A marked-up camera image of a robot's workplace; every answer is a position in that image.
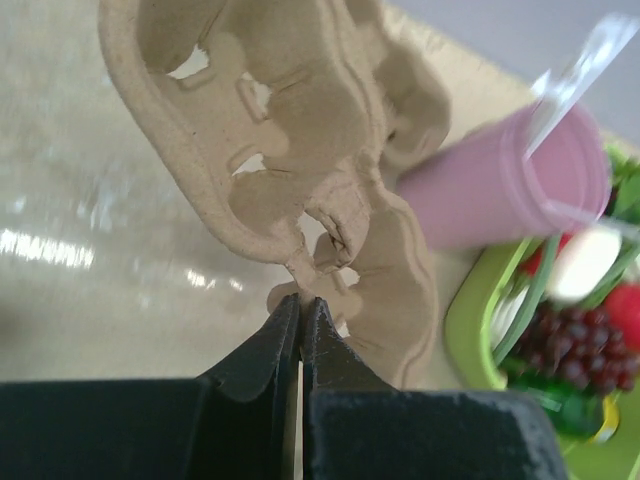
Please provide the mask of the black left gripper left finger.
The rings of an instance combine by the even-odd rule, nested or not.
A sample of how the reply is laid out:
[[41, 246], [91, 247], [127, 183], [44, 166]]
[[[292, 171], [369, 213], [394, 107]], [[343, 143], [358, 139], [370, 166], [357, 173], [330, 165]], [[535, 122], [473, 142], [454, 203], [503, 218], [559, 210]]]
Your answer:
[[5, 479], [290, 479], [300, 301], [192, 378], [7, 382]]

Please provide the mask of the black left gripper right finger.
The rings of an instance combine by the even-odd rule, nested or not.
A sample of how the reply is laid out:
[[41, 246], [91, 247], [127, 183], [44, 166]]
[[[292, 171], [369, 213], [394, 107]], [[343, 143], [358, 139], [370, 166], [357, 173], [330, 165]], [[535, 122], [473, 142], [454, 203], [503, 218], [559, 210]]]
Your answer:
[[550, 421], [519, 392], [401, 391], [376, 375], [317, 298], [305, 315], [306, 479], [565, 479]]

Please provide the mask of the cardboard cup carrier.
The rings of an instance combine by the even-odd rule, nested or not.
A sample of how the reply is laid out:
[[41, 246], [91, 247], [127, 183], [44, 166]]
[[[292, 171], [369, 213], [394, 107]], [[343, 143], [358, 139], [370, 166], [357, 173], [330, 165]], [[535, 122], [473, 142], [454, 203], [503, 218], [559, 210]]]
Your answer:
[[325, 299], [383, 380], [417, 386], [437, 292], [414, 213], [380, 167], [377, 1], [103, 1], [112, 82], [208, 230]]

